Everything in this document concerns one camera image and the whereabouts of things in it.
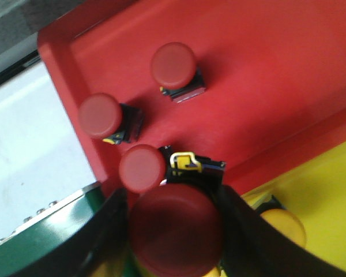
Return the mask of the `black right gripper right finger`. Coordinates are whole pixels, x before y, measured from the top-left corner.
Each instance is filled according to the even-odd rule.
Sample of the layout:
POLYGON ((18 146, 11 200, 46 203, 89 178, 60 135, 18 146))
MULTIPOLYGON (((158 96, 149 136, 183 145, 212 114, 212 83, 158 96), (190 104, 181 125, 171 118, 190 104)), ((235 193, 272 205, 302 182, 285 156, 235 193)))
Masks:
POLYGON ((223 216, 223 267, 227 276, 346 276, 283 236, 232 187, 216 193, 223 216))

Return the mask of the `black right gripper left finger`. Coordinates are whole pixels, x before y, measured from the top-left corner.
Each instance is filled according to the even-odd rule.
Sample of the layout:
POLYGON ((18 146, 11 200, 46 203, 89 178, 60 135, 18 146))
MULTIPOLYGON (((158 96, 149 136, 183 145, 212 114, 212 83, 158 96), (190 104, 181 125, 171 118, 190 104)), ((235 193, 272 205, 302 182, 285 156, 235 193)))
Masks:
POLYGON ((127 212, 127 191, 119 188, 79 231, 11 276, 122 276, 127 212))

